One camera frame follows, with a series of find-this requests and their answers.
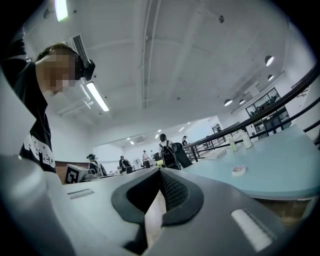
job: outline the air vent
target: air vent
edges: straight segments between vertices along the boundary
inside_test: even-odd
[[[80,55],[84,65],[86,66],[88,64],[88,58],[87,58],[87,55],[85,53],[85,49],[84,49],[84,46],[82,44],[80,35],[77,35],[77,36],[73,37],[72,38],[72,42],[73,42],[73,45],[74,45],[74,47],[76,49],[76,52]]]

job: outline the person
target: person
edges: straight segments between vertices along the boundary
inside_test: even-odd
[[[126,168],[131,166],[131,163],[122,155],[120,156],[119,166],[121,167],[120,174],[127,174]]]
[[[9,44],[1,63],[3,73],[18,98],[36,118],[19,155],[36,162],[44,171],[56,173],[51,144],[51,131],[46,116],[44,93],[54,96],[63,87],[73,86],[84,77],[86,67],[80,56],[63,43],[51,45],[42,51],[35,62],[27,58],[21,29]]]
[[[187,143],[187,141],[186,141],[186,138],[187,138],[187,136],[183,136],[183,138],[182,138],[182,145],[183,145],[183,146],[188,145],[188,143]]]
[[[172,150],[175,148],[175,145],[174,143],[171,141],[171,140],[167,140],[167,136],[162,133],[160,136],[160,144],[159,144],[159,148],[158,148],[158,151],[159,151],[159,157],[162,158],[162,149],[164,146],[168,146],[170,147]]]
[[[149,162],[148,155],[145,150],[143,151],[142,161],[144,162],[145,168],[147,168],[147,169],[150,168],[150,162]]]
[[[150,159],[155,159],[155,154],[152,150],[150,151]]]
[[[90,161],[89,169],[94,169],[95,173],[99,176],[108,176],[103,165],[97,162],[98,158],[95,154],[89,154],[86,158]]]

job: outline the backpack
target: backpack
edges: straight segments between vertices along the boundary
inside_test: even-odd
[[[166,146],[162,146],[161,143],[159,146],[161,148],[162,160],[165,167],[180,170],[180,165],[177,162],[176,154],[174,150],[169,147],[169,141],[166,141]]]

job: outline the plastic bottle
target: plastic bottle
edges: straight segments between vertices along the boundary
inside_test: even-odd
[[[236,144],[235,144],[235,141],[234,141],[234,138],[232,137],[232,135],[230,134],[229,137],[229,143],[230,143],[230,148],[233,152],[236,152],[238,149],[236,147]]]
[[[250,139],[250,137],[249,137],[247,132],[243,132],[242,139],[243,139],[244,147],[246,149],[249,149],[249,148],[251,148],[253,146],[253,144],[251,142],[251,139]]]

